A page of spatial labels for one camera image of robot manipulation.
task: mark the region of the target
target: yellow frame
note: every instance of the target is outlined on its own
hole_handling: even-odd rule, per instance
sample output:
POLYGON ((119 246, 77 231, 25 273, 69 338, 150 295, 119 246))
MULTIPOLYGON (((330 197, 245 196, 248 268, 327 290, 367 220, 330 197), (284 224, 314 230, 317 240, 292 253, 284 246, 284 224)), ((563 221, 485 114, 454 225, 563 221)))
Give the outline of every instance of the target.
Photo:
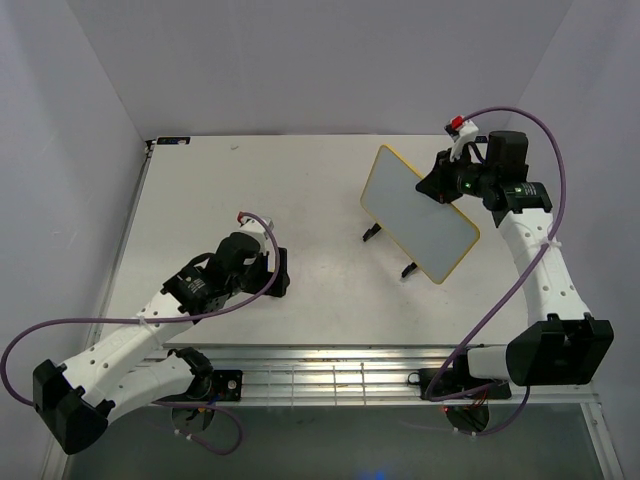
POLYGON ((380 152, 382 151, 383 148, 387 148, 391 151, 391 153, 393 153, 396 157, 398 157, 398 159, 404 163, 407 168, 409 168, 409 170, 411 170, 413 173, 415 173, 416 177, 418 177, 419 180, 422 180, 424 178, 424 176, 422 175, 422 173, 420 173, 418 171, 418 169, 416 167, 414 167, 413 165, 411 165, 409 162, 407 162, 402 155, 400 155, 398 152, 396 152, 393 147, 391 147, 390 145, 387 144, 383 144, 380 145, 380 148, 378 149, 378 153, 376 154, 376 159, 373 162, 373 166, 371 167, 371 171, 369 172, 369 177, 367 177, 367 183, 364 186, 364 189, 362 190, 362 195, 360 195, 360 206, 364 209, 365 212, 367 212, 371 218, 373 218, 376 223, 378 225, 380 225, 380 227, 382 227, 382 229, 387 232, 387 234, 393 239, 394 242, 396 242, 396 244, 402 249, 402 251, 404 253, 407 254, 407 256, 413 261, 413 263, 415 263, 416 265, 418 265, 418 267, 420 268, 420 270, 422 270, 424 272, 424 274, 429 277, 429 280, 431 280, 433 283, 435 283, 436 285, 442 285, 444 283, 444 281, 449 277, 449 275, 451 275, 451 272, 453 272, 455 270, 455 268, 460 264, 460 262, 462 261, 462 259, 464 257, 467 256, 467 254, 471 251, 471 249, 473 248, 473 246, 478 243, 478 240, 480 240, 480 229, 478 229, 477 225, 475 223, 473 223, 469 217, 467 217, 464 213, 462 213, 455 205, 453 204, 449 204, 457 213, 458 215, 460 215, 462 218, 464 218, 472 227, 473 229, 476 231, 476 239, 473 241, 473 243, 471 245, 469 245, 469 248, 467 248, 467 250, 460 256, 460 259, 456 262, 456 264, 451 268, 451 270, 449 270, 447 272, 447 274, 444 276, 444 278, 442 279, 442 281, 440 282, 436 282, 433 278, 431 278, 431 276, 425 271, 425 269, 422 267, 422 265, 420 265, 415 258, 413 258, 411 256, 411 254, 409 254, 409 252, 407 252, 407 250, 400 244, 400 242, 398 242, 398 240, 393 236, 393 234, 391 233, 390 230, 388 230, 381 222, 380 220, 378 220, 378 218, 376 218, 375 215, 373 215, 369 209, 367 209, 367 207, 364 206, 364 204, 362 203, 362 198, 364 197, 364 193, 367 191, 367 188, 369 187, 369 181, 371 180, 371 176, 373 175, 373 171, 376 168, 376 165, 378 163, 378 159, 380 158, 380 152))

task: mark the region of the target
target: cable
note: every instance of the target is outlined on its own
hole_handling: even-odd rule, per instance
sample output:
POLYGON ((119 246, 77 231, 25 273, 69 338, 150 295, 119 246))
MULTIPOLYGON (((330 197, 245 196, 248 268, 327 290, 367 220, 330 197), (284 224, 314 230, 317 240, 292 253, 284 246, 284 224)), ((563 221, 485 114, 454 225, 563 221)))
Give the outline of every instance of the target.
MULTIPOLYGON (((555 153, 556 160, 558 162, 558 171, 560 173, 560 205, 558 207, 558 216, 553 222, 553 225, 549 230, 549 234, 547 235, 547 239, 549 241, 552 241, 553 238, 556 236, 556 233, 558 232, 558 229, 560 228, 560 225, 562 223, 562 218, 564 217, 564 211, 565 211, 566 202, 567 202, 567 179, 566 179, 566 173, 564 168, 564 160, 562 158, 562 153, 560 152, 560 147, 558 146, 558 142, 556 138, 553 136, 553 133, 551 133, 551 130, 549 130, 549 127, 547 127, 547 125, 545 125, 544 122, 542 122, 542 120, 540 120, 535 115, 517 107, 499 106, 499 107, 484 108, 482 110, 478 110, 476 112, 473 112, 467 115, 464 118, 464 120, 471 120, 472 118, 478 117, 485 113, 500 112, 500 111, 517 113, 519 115, 527 117, 529 120, 536 123, 544 131, 544 133, 547 135, 547 138, 549 139, 549 142, 551 143, 551 147, 553 148, 553 152, 555 153)), ((485 325, 489 323, 489 321, 495 316, 495 314, 498 313, 498 311, 511 299, 511 297, 513 297, 513 295, 520 289, 520 287, 522 287, 522 285, 527 280, 527 278, 529 278, 529 275, 531 275, 531 272, 533 272, 533 270, 538 266, 544 254, 547 253, 547 250, 549 250, 549 244, 545 243, 540 247, 540 250, 538 251, 536 256, 533 258, 529 266, 522 272, 522 274, 520 275, 518 280, 516 280, 513 286, 509 290, 507 290, 507 292, 502 296, 502 298, 498 300, 498 302, 487 312, 487 314, 478 322, 478 324, 471 329, 471 331, 467 334, 467 336, 464 337, 464 339, 453 350, 453 352, 451 352, 451 354, 447 357, 447 359, 444 361, 442 366, 438 369, 434 377, 431 379, 431 382, 429 382, 429 385, 427 386, 427 390, 426 390, 426 395, 425 395, 427 400, 431 402, 442 402, 445 400, 454 400, 458 398, 463 398, 467 395, 474 395, 476 393, 485 391, 491 385, 493 385, 492 383, 488 383, 487 385, 471 388, 469 390, 464 390, 462 392, 452 393, 449 395, 442 395, 440 397, 433 396, 433 390, 435 386, 442 379, 442 375, 447 370, 449 365, 451 365, 453 361, 461 353, 465 351, 465 348, 467 347, 467 345, 471 342, 471 340, 473 340, 473 338, 478 334, 478 332, 480 332, 480 330, 482 330, 485 327, 485 325)), ((530 393, 530 388, 527 387, 526 393, 522 399, 522 403, 511 415, 511 417, 509 417, 501 425, 494 427, 492 429, 486 430, 484 432, 481 432, 482 435, 490 435, 491 433, 497 433, 503 430, 504 428, 508 427, 509 425, 511 425, 511 423, 513 423, 513 421, 518 417, 518 415, 520 415, 522 410, 524 410, 524 407, 527 404, 527 401, 529 400, 529 393, 530 393)))
MULTIPOLYGON (((271 244, 273 245, 273 250, 274 250, 274 254, 275 254, 274 255, 275 256, 275 261, 274 261, 275 270, 273 272, 273 275, 271 275, 271 278, 269 279, 267 284, 264 287, 262 287, 262 289, 260 289, 255 295, 252 295, 251 297, 249 297, 249 298, 243 300, 242 302, 240 302, 240 303, 238 303, 236 305, 233 305, 231 307, 223 308, 222 310, 218 310, 216 312, 203 313, 203 314, 200 314, 200 315, 192 315, 192 316, 189 316, 189 317, 154 318, 153 319, 153 323, 193 322, 193 321, 196 321, 196 320, 202 320, 204 318, 218 317, 218 316, 224 315, 226 313, 235 312, 236 310, 238 310, 238 309, 244 307, 245 305, 248 305, 251 302, 253 302, 256 299, 258 299, 259 297, 264 295, 271 288, 271 286, 276 281, 276 278, 278 276, 278 272, 280 270, 280 250, 278 249, 278 242, 276 241, 276 237, 274 236, 273 231, 269 228, 269 225, 267 225, 266 222, 264 220, 262 220, 259 216, 254 215, 253 213, 240 212, 240 214, 238 215, 238 218, 242 218, 242 217, 249 217, 249 218, 252 218, 253 220, 257 221, 262 226, 262 228, 265 229, 265 231, 267 232, 267 236, 269 237, 269 240, 271 241, 271 244)), ((7 389, 7 392, 9 393, 9 395, 11 395, 18 402, 20 402, 20 403, 22 403, 24 405, 27 405, 29 407, 33 407, 33 402, 32 401, 30 401, 27 398, 25 398, 22 395, 20 395, 13 388, 13 386, 11 385, 11 382, 9 381, 9 376, 7 374, 7 361, 9 359, 9 354, 14 349, 14 347, 18 344, 18 342, 20 342, 20 340, 22 340, 24 337, 26 337, 30 333, 33 333, 33 332, 35 332, 37 330, 40 330, 42 328, 52 327, 54 325, 66 325, 66 324, 83 325, 83 324, 94 324, 94 323, 103 323, 103 324, 110 324, 110 325, 112 325, 112 324, 116 324, 116 325, 139 325, 140 324, 140 320, 137 319, 137 318, 60 318, 60 319, 57 319, 57 320, 47 320, 46 322, 38 323, 36 325, 33 325, 33 326, 27 328, 23 332, 19 333, 13 340, 11 340, 11 342, 9 342, 9 344, 5 348, 4 352, 2 353, 2 358, 0 359, 0 378, 2 379, 2 384, 7 389)))
POLYGON ((233 452, 235 452, 238 449, 238 447, 240 447, 240 445, 242 444, 242 441, 244 440, 245 432, 244 432, 244 427, 242 426, 242 422, 240 421, 240 418, 228 408, 218 407, 217 405, 212 405, 211 403, 180 403, 180 402, 153 402, 153 403, 161 407, 169 407, 169 408, 193 408, 193 409, 206 408, 207 410, 220 412, 223 415, 227 416, 236 426, 236 429, 238 430, 238 436, 236 437, 236 441, 234 442, 234 444, 231 447, 226 449, 214 447, 206 440, 203 440, 202 438, 195 436, 193 434, 190 434, 189 432, 186 432, 184 430, 180 430, 179 428, 175 430, 181 435, 184 435, 188 440, 196 442, 198 445, 201 445, 202 447, 206 448, 211 453, 214 453, 216 455, 230 455, 233 452))
MULTIPOLYGON (((502 430, 507 428, 509 425, 511 425, 516 420, 516 418, 518 418, 518 416, 522 413, 522 411, 524 410, 524 407, 526 407, 527 405, 530 394, 531 394, 531 387, 527 386, 524 392, 524 397, 522 398, 522 402, 520 402, 520 405, 518 405, 518 408, 516 408, 514 412, 511 414, 511 416, 507 418, 504 422, 502 422, 500 425, 496 425, 495 427, 492 427, 488 430, 483 430, 482 432, 469 432, 466 430, 460 430, 458 428, 454 428, 453 432, 459 432, 464 435, 468 435, 470 437, 474 437, 474 436, 486 437, 487 435, 492 435, 494 433, 501 432, 502 430)), ((447 433, 451 432, 451 429, 449 428, 430 427, 428 425, 418 425, 415 423, 405 422, 403 420, 401 420, 399 423, 407 428, 412 428, 414 430, 426 430, 429 432, 447 432, 447 433)))
POLYGON ((470 406, 466 407, 466 408, 473 409, 473 408, 481 407, 487 401, 487 395, 488 394, 489 394, 489 391, 485 390, 480 397, 476 398, 473 401, 473 403, 470 406))
POLYGON ((478 148, 478 145, 476 145, 475 142, 469 142, 469 143, 467 143, 467 145, 469 145, 471 147, 471 150, 473 150, 473 153, 476 156, 476 158, 478 159, 478 161, 480 163, 484 163, 484 158, 482 157, 482 154, 480 153, 480 149, 478 148))

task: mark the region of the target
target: white wall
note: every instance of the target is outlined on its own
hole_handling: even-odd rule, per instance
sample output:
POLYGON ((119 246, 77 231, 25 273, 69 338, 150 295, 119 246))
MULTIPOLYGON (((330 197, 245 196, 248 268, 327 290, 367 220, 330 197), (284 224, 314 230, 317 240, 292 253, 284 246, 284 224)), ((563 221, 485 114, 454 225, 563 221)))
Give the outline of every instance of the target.
MULTIPOLYGON (((638 25, 638 2, 576 0, 519 103, 549 123, 566 157, 568 203, 559 238, 583 299, 614 325, 596 389, 628 478, 640 472, 638 25)), ((516 118, 509 127, 534 132, 516 118)), ((530 178, 557 192, 551 149, 539 134, 531 137, 530 178)))
MULTIPOLYGON (((0 349, 38 321, 91 315, 114 259, 144 147, 64 0, 0 0, 0 349)), ((10 358, 17 389, 78 350, 55 327, 10 358)), ((0 477, 39 477, 49 441, 0 389, 0 477)))
POLYGON ((144 138, 442 133, 518 101, 571 3, 68 1, 144 138))

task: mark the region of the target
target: black bracket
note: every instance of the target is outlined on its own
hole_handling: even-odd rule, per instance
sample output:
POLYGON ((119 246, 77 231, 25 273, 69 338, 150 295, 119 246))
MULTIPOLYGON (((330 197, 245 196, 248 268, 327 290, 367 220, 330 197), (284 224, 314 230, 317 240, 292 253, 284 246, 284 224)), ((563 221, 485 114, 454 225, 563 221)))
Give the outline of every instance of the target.
MULTIPOLYGON (((417 381, 412 379, 416 373, 409 375, 407 382, 409 385, 418 385, 420 387, 420 398, 428 400, 427 387, 438 372, 438 368, 421 368, 416 373, 417 381)), ((460 355, 453 362, 453 368, 448 369, 442 375, 442 378, 433 389, 433 395, 440 397, 453 393, 460 393, 471 388, 481 387, 483 385, 491 385, 487 390, 487 400, 506 400, 511 398, 511 388, 508 383, 498 384, 492 380, 475 378, 469 374, 469 363, 466 355, 460 355)))
MULTIPOLYGON (((282 298, 287 294, 287 288, 291 284, 291 279, 289 278, 289 273, 287 271, 287 249, 279 247, 278 252, 280 253, 280 268, 278 269, 273 285, 269 290, 267 290, 265 295, 268 295, 270 297, 282 298)), ((255 261, 254 265, 254 272, 255 273, 252 276, 251 281, 247 283, 247 285, 243 289, 245 293, 257 293, 271 279, 271 276, 274 272, 269 271, 268 256, 258 256, 258 259, 255 261)))
POLYGON ((185 392, 190 399, 199 399, 205 396, 211 387, 211 375, 213 367, 209 359, 193 347, 186 347, 180 350, 169 350, 170 355, 175 355, 184 360, 189 365, 189 370, 193 374, 193 381, 185 392))
POLYGON ((82 399, 82 387, 72 388, 62 372, 45 360, 33 371, 33 403, 36 412, 67 455, 92 445, 109 425, 107 416, 115 403, 103 400, 96 407, 82 399))
POLYGON ((220 402, 239 402, 242 399, 242 370, 215 370, 212 376, 211 397, 220 402))
POLYGON ((516 385, 586 385, 613 342, 608 320, 549 314, 507 345, 509 375, 516 385))
POLYGON ((158 137, 157 145, 189 145, 191 137, 158 137))

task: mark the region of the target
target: red button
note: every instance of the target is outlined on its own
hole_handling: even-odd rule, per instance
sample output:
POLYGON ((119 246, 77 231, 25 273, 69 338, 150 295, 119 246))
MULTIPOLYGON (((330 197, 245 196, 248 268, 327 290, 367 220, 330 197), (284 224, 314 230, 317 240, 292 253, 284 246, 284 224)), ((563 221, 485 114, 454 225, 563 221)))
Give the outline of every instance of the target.
POLYGON ((454 118, 453 120, 451 120, 451 126, 455 130, 458 130, 462 126, 463 123, 464 123, 464 118, 462 118, 459 115, 456 118, 454 118))

